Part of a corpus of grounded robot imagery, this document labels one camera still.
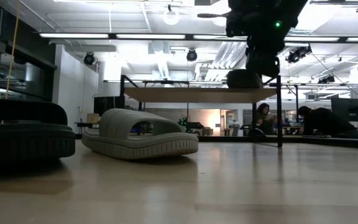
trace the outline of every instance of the spotlight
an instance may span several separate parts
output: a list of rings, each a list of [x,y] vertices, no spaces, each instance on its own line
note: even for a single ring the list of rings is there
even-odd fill
[[[98,60],[94,57],[93,52],[86,53],[86,56],[84,58],[85,65],[94,65],[98,62]]]
[[[197,53],[195,49],[190,49],[189,52],[187,53],[187,61],[189,62],[194,62],[195,60],[197,60]]]
[[[310,45],[308,47],[298,47],[291,50],[288,57],[285,59],[288,63],[297,63],[299,60],[306,57],[307,54],[312,53]]]
[[[334,76],[333,76],[333,75],[330,75],[329,77],[327,77],[327,81],[328,81],[329,83],[334,83],[334,82],[335,82]]]
[[[326,78],[320,78],[320,80],[318,80],[317,84],[327,84],[327,79]]]
[[[300,59],[301,57],[299,56],[297,51],[291,51],[289,56],[285,58],[288,63],[297,63]]]

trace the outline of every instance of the window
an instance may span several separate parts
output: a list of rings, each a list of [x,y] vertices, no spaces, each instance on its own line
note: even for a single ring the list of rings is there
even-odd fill
[[[12,56],[9,54],[1,56],[1,84],[7,84],[11,60]],[[53,88],[53,72],[41,69],[16,57],[12,65],[11,80],[9,82],[9,89],[11,88],[12,90],[16,89],[33,95],[50,98]]]
[[[42,98],[29,96],[27,94],[18,93],[16,91],[12,91],[12,90],[9,90],[6,93],[6,89],[0,88],[0,95],[1,95],[2,99],[5,99],[6,94],[8,94],[8,99],[10,99],[10,100],[45,101]]]

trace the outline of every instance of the cardboard box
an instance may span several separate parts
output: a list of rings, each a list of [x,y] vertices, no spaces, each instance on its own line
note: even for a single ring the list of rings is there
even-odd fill
[[[86,122],[91,124],[99,123],[100,116],[99,114],[87,114],[86,115]]]

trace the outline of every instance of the seated person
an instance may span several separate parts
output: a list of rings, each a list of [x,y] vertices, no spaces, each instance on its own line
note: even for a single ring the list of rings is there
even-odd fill
[[[265,135],[275,134],[273,127],[276,116],[269,114],[269,109],[270,106],[266,103],[262,103],[257,109],[256,123],[260,125],[258,128],[263,131]]]
[[[307,106],[301,106],[298,114],[304,118],[303,135],[313,135],[316,129],[323,135],[330,135],[333,138],[358,139],[358,130],[329,109],[312,110]]]

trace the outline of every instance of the air duct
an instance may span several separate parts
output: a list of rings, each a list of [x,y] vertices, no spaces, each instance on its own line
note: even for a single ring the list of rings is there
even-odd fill
[[[151,49],[152,52],[157,55],[157,66],[158,70],[160,71],[161,78],[169,79],[169,70],[165,54],[168,51],[167,49],[169,49],[168,43],[159,40],[153,41],[149,45],[149,49]]]

